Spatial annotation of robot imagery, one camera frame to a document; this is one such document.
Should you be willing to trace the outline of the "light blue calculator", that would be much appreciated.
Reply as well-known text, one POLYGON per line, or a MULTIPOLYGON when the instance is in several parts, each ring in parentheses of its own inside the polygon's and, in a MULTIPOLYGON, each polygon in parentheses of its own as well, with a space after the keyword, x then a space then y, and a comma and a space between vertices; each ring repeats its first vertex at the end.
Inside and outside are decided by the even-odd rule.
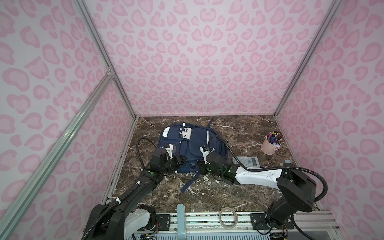
POLYGON ((238 160, 247 168, 260 168, 258 157, 237 157, 238 160))

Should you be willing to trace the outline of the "navy blue student backpack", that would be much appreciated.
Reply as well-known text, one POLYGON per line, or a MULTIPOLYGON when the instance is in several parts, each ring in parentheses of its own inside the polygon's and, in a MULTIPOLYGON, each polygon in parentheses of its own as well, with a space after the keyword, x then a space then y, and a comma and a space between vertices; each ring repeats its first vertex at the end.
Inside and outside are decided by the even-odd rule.
POLYGON ((206 127, 189 123, 173 124, 164 128, 160 135, 159 147, 172 145, 173 154, 187 158, 182 166, 178 168, 177 172, 181 174, 195 173, 195 176, 181 188, 182 193, 204 174, 201 165, 205 163, 205 158, 201 148, 205 151, 214 151, 223 159, 228 158, 228 147, 217 138, 210 140, 212 136, 217 135, 211 128, 211 123, 209 122, 206 127))

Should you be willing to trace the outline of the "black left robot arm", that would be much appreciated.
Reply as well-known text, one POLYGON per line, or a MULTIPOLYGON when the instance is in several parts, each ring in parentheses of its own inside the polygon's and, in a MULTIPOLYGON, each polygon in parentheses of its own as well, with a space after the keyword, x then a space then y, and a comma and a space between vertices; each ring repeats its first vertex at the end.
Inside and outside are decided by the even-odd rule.
POLYGON ((83 240, 124 240, 140 228, 153 226, 155 210, 132 210, 151 193, 166 175, 175 173, 187 158, 173 152, 171 146, 155 148, 149 163, 124 193, 115 200, 95 206, 90 214, 83 240))

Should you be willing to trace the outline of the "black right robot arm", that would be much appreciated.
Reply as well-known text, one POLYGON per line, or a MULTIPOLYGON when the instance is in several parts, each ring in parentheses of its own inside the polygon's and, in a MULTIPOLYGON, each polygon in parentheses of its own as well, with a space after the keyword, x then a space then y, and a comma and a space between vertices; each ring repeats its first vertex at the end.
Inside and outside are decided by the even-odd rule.
POLYGON ((272 202, 264 214, 254 222, 255 230, 263 226, 271 232, 280 229, 286 222, 294 223, 297 212, 310 213, 316 202, 328 192, 327 181, 318 173, 285 163, 269 168, 247 167, 236 159, 236 164, 227 164, 226 160, 215 152, 209 138, 207 144, 200 147, 204 163, 200 167, 203 174, 220 177, 228 185, 257 185, 278 189, 281 197, 272 202))

